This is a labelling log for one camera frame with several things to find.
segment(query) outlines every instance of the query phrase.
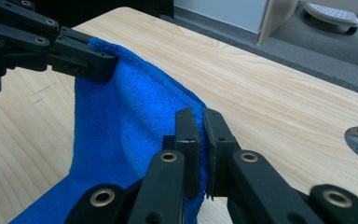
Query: wall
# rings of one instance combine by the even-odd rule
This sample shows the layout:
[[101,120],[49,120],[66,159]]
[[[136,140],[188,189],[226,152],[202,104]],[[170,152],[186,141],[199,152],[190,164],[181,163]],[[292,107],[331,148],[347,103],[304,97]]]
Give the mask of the wall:
[[174,5],[258,34],[267,2],[268,0],[174,0]]

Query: blue towel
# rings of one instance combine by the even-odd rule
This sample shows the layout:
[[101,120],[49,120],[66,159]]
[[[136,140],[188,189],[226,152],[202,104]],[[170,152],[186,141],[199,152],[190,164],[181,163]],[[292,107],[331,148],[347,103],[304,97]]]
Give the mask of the blue towel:
[[11,223],[63,223],[88,189],[102,183],[126,188],[144,177],[163,135],[174,135],[176,111],[191,107],[200,131],[200,190],[185,199],[185,223],[197,222],[207,187],[203,129],[205,104],[151,63],[98,38],[90,45],[119,59],[108,83],[76,79],[74,157],[69,175]]

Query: folded cloth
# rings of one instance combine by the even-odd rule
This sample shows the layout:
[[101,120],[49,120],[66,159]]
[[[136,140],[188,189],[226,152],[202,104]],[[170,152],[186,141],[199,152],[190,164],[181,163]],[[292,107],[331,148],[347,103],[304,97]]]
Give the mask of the folded cloth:
[[185,199],[184,221],[197,222],[207,186],[203,110],[191,91],[151,63],[98,38],[90,45],[118,56],[108,83],[76,79],[74,157],[67,177],[11,221],[63,223],[90,188],[111,183],[126,188],[145,176],[163,135],[174,135],[175,113],[191,107],[201,139],[200,190]]

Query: wood grain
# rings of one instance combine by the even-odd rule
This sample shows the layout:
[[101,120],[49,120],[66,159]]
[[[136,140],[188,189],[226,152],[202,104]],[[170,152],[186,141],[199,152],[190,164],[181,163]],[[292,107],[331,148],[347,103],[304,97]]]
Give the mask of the wood grain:
[[[294,188],[330,183],[358,195],[358,156],[344,133],[358,126],[358,93],[246,51],[120,8],[77,29],[122,45],[223,114],[242,148],[262,153]],[[73,78],[16,69],[0,93],[0,223],[62,179],[73,144]],[[224,200],[200,223],[228,223]]]

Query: wooden table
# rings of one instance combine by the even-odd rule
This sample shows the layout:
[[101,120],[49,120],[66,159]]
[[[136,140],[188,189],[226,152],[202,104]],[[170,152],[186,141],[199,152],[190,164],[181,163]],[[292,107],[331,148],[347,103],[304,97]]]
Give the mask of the wooden table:
[[[78,27],[161,68],[220,111],[242,148],[262,153],[294,188],[331,183],[358,195],[358,156],[344,133],[358,126],[358,93],[129,8]],[[0,93],[0,223],[68,172],[74,79],[16,69]],[[228,223],[224,200],[200,223]]]

